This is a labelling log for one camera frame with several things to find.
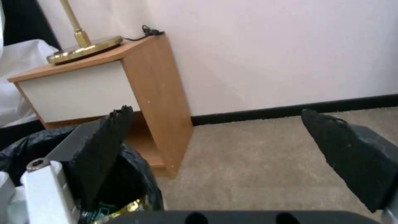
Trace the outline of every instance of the wooden nightstand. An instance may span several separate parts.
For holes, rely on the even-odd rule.
[[[126,142],[157,176],[175,177],[192,135],[191,115],[165,35],[126,42],[65,65],[46,65],[8,79],[46,129],[95,120],[129,105]]]

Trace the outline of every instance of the beige carpet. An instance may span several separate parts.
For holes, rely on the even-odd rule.
[[[398,143],[398,108],[331,113]],[[176,179],[158,179],[171,210],[346,210],[378,219],[330,168],[300,118],[195,127]]]

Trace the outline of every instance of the garbage bag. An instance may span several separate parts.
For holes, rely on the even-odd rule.
[[[30,161],[45,157],[62,142],[76,126],[43,130],[24,137],[0,151],[0,171],[9,174],[14,185],[21,186],[20,178]]]
[[[0,171],[7,172],[14,185],[20,186],[26,165],[34,159],[45,157],[76,127],[43,130],[13,143],[0,152]],[[121,210],[143,196],[147,198],[150,210],[163,210],[161,192],[149,164],[137,151],[123,143],[101,185],[96,199],[98,204],[93,210],[81,211],[79,223],[91,223],[98,217]],[[74,199],[79,207],[80,198]]]

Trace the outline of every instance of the brass lamp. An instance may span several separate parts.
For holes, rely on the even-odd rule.
[[[123,38],[121,36],[114,36],[99,39],[96,41],[90,41],[87,33],[80,27],[80,24],[77,21],[68,0],[60,1],[66,14],[68,15],[70,23],[74,28],[74,36],[78,43],[78,46],[64,49],[55,52],[53,55],[48,56],[47,61],[49,63],[55,65],[64,64],[90,57],[120,46],[123,41]]]

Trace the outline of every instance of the hole in black panel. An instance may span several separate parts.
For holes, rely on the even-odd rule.
[[[276,224],[300,224],[300,222],[292,214],[282,212],[276,215]]]
[[[193,212],[188,215],[185,219],[185,224],[208,224],[208,220],[205,215],[199,212]]]

